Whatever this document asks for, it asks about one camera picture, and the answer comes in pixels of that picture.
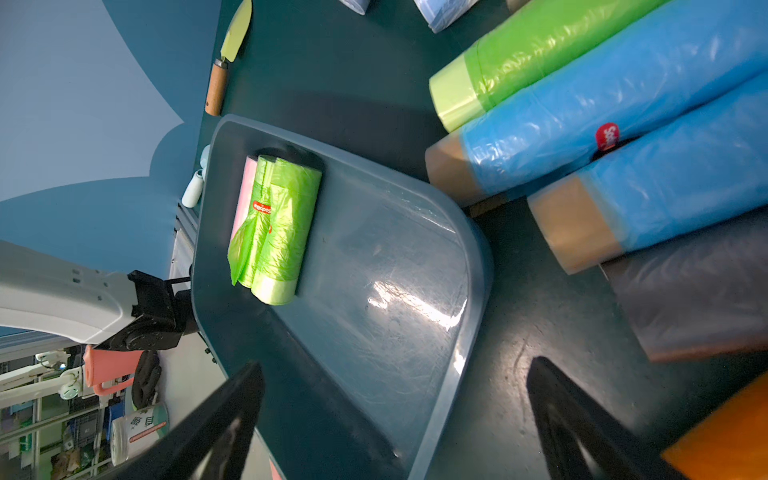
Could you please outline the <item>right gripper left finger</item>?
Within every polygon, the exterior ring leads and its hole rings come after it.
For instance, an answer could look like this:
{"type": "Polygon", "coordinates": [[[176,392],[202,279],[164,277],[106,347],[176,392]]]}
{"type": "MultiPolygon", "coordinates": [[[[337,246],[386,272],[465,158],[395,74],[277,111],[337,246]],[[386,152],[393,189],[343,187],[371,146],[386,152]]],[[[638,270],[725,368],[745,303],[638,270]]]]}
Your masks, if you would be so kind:
{"type": "Polygon", "coordinates": [[[203,465],[204,479],[241,478],[265,389],[261,365],[247,363],[169,435],[107,477],[190,479],[203,465]]]}

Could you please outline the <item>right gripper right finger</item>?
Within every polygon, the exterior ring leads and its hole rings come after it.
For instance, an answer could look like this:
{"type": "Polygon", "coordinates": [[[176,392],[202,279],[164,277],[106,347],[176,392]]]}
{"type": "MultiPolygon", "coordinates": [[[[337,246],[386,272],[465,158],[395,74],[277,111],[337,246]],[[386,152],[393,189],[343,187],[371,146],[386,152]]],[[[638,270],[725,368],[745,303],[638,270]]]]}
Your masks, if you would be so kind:
{"type": "Polygon", "coordinates": [[[553,479],[591,479],[589,453],[612,479],[683,479],[548,358],[526,380],[541,449],[553,479]]]}

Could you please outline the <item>green trash bag roll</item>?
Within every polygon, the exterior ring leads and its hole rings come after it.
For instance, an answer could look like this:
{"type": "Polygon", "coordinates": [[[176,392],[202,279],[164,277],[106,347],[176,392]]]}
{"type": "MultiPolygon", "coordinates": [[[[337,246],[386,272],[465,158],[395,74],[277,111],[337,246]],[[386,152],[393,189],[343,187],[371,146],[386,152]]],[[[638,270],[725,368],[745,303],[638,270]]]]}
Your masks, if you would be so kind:
{"type": "Polygon", "coordinates": [[[233,239],[230,239],[227,260],[233,285],[251,288],[264,239],[270,229],[270,185],[276,158],[259,155],[257,173],[247,217],[233,239]]]}

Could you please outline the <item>pink trash bag roll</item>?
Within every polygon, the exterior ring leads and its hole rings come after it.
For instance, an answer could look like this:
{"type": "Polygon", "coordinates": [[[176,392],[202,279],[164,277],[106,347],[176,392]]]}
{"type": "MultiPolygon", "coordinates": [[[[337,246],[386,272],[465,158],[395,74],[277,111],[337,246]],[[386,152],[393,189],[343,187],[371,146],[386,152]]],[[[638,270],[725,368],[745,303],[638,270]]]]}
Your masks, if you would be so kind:
{"type": "Polygon", "coordinates": [[[242,181],[238,195],[238,201],[235,209],[235,216],[232,225],[230,239],[233,239],[237,231],[243,225],[248,211],[252,195],[255,175],[257,173],[258,160],[256,157],[247,156],[242,172],[242,181]]]}

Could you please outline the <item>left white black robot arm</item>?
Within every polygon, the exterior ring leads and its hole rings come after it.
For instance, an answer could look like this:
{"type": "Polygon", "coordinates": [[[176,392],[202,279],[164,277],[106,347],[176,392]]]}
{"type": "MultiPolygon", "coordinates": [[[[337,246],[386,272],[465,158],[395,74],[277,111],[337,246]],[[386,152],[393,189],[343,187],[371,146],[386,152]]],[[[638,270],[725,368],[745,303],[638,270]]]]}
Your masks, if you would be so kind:
{"type": "Polygon", "coordinates": [[[174,290],[189,280],[89,269],[3,241],[1,325],[99,350],[168,350],[198,331],[191,291],[174,290]]]}

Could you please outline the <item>orange trash bag roll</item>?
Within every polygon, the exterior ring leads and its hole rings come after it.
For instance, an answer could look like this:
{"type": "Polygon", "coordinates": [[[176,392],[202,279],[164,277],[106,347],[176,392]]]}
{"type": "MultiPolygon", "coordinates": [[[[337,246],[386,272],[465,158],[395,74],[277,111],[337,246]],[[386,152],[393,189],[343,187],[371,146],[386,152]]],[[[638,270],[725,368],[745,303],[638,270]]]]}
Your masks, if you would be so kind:
{"type": "Polygon", "coordinates": [[[690,479],[765,479],[767,375],[733,395],[662,458],[690,479]]]}

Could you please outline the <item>teal plastic storage box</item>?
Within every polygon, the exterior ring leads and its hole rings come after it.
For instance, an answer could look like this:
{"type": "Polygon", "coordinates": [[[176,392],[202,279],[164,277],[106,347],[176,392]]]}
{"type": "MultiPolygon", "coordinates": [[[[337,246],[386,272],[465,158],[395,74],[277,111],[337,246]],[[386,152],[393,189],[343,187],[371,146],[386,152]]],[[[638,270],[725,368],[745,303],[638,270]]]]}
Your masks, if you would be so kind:
{"type": "Polygon", "coordinates": [[[219,121],[192,302],[226,375],[261,365],[257,430],[287,478],[424,478],[492,282],[484,235],[431,185],[255,120],[219,121]],[[226,261],[244,163],[261,152],[323,172],[284,306],[233,285],[226,261]]]}

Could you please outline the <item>grey trash bag roll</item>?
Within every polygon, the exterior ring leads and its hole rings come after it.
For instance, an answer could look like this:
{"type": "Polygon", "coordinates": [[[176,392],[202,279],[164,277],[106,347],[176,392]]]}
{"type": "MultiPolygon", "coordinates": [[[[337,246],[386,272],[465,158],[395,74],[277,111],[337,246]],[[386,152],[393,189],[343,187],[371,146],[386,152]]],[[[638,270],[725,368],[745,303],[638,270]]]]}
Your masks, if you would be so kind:
{"type": "Polygon", "coordinates": [[[767,348],[767,210],[601,266],[648,359],[767,348]]]}

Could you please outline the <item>white roll red label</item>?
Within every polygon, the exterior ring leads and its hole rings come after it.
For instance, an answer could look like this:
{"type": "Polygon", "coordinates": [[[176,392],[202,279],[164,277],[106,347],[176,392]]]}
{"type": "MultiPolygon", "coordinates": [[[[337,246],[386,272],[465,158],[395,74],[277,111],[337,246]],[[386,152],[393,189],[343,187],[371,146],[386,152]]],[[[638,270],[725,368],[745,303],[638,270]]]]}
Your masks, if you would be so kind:
{"type": "Polygon", "coordinates": [[[433,33],[448,28],[469,11],[478,0],[415,0],[419,12],[433,33]]]}

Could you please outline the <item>white blue trash bag roll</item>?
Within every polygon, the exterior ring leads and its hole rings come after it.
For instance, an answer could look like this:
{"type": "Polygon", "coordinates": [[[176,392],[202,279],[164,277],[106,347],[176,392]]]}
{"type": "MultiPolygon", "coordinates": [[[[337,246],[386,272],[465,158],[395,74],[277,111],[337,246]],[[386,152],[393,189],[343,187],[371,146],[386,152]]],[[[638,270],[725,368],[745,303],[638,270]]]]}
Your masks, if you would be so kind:
{"type": "Polygon", "coordinates": [[[366,14],[368,7],[370,5],[370,0],[339,0],[339,1],[344,6],[352,10],[353,12],[362,16],[366,14]]]}

